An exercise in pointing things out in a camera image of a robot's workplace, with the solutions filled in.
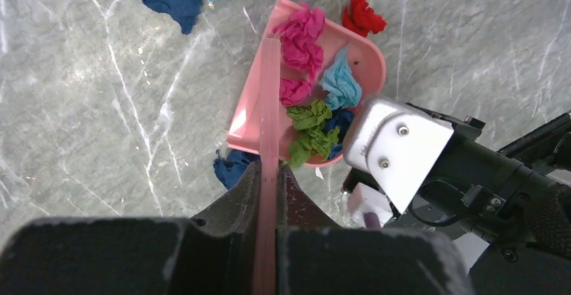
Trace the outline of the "pink hand brush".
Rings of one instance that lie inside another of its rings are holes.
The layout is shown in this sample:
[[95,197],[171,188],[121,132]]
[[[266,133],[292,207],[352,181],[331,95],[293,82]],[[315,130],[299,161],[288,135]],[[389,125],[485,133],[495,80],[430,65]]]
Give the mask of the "pink hand brush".
[[259,105],[259,155],[261,186],[253,265],[253,294],[274,294],[276,287],[275,229],[279,173],[279,88],[281,43],[276,38],[261,42]]

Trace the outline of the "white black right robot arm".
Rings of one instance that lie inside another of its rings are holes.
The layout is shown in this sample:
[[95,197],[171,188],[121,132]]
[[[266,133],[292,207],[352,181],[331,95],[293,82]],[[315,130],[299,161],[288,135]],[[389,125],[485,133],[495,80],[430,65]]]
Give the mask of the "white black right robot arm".
[[487,249],[469,270],[478,294],[570,293],[570,115],[501,150],[477,143],[484,123],[376,101],[343,138],[343,190],[365,226],[413,217],[472,233]]

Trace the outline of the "small magenta paper scrap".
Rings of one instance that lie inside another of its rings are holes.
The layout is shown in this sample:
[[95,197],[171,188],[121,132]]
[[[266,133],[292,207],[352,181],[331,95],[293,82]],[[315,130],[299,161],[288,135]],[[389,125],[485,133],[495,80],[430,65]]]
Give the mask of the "small magenta paper scrap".
[[284,107],[299,105],[312,93],[312,85],[305,79],[280,79],[279,101]]

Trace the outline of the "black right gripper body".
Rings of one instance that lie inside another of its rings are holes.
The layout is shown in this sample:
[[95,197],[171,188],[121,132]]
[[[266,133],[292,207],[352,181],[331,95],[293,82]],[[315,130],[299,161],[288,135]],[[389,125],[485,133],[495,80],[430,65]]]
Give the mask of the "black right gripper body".
[[[483,123],[460,121],[410,103],[454,131],[435,165],[415,194],[446,214],[439,226],[460,223],[470,231],[522,230],[525,216],[517,191],[527,177],[523,165],[476,142]],[[413,200],[400,213],[371,174],[351,167],[345,184],[353,220],[367,228],[382,228],[413,212]]]

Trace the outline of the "red paper scrap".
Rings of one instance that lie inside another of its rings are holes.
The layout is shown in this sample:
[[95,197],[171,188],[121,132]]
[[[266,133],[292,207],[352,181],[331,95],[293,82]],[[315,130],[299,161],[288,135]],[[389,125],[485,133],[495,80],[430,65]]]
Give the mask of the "red paper scrap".
[[381,14],[377,14],[367,0],[350,0],[341,14],[343,27],[367,37],[385,30],[387,22]]

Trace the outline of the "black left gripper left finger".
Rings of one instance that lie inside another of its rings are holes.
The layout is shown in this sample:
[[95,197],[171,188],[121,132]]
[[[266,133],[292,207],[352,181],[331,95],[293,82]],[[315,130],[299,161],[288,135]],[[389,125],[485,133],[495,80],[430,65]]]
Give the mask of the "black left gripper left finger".
[[250,294],[260,164],[191,217],[50,217],[1,252],[2,294]]

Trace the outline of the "green paper scrap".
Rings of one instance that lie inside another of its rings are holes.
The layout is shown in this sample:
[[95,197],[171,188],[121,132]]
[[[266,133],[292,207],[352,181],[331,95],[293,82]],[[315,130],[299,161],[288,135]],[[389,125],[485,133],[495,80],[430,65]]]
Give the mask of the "green paper scrap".
[[338,144],[340,132],[338,127],[325,129],[326,122],[333,117],[328,105],[323,100],[313,100],[306,106],[287,107],[286,114],[298,132],[288,147],[288,165],[299,168],[312,157],[326,160],[332,147]]

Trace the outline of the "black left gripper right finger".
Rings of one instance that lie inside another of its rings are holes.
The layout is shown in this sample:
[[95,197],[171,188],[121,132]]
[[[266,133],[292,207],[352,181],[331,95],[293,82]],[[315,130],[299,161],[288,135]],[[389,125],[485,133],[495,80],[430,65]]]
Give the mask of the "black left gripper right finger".
[[472,294],[461,254],[439,232],[338,226],[299,187],[278,176],[278,294]]

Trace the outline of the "magenta scrap by brush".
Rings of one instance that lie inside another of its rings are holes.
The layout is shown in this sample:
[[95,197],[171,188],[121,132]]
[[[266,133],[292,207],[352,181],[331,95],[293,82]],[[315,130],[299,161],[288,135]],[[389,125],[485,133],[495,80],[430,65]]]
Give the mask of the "magenta scrap by brush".
[[281,40],[285,64],[307,73],[308,81],[314,83],[324,62],[324,50],[316,41],[324,31],[325,13],[306,2],[301,6],[300,11],[274,27],[272,33]]

